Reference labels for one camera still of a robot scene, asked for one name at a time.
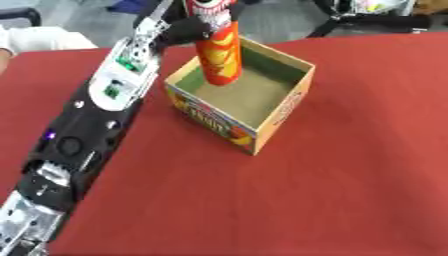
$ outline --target cardboard box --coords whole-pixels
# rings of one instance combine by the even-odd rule
[[[315,66],[241,38],[243,74],[233,84],[207,83],[199,59],[166,79],[176,108],[256,155],[307,94]]]

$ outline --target can label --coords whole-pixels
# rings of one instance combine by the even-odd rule
[[[196,43],[205,78],[210,84],[227,85],[242,70],[238,22],[232,22],[227,8],[236,0],[184,0],[190,15],[210,24],[214,34]]]

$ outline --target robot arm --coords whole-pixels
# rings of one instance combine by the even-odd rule
[[[165,47],[207,37],[209,26],[186,18],[163,20],[163,0],[119,41],[47,127],[0,209],[0,256],[47,255],[53,241],[112,157],[158,76]]]

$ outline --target red table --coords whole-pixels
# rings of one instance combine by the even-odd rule
[[[318,66],[251,157],[170,107],[162,80],[55,255],[448,255],[448,34],[274,45]],[[106,50],[23,54],[0,77],[0,200]],[[193,56],[173,48],[162,78]]]

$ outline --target orange can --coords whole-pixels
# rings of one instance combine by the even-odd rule
[[[211,25],[214,34],[198,41],[196,50],[205,78],[210,84],[224,86],[241,75],[241,46],[238,22],[231,21],[227,8],[237,0],[184,0],[189,15],[199,15]]]

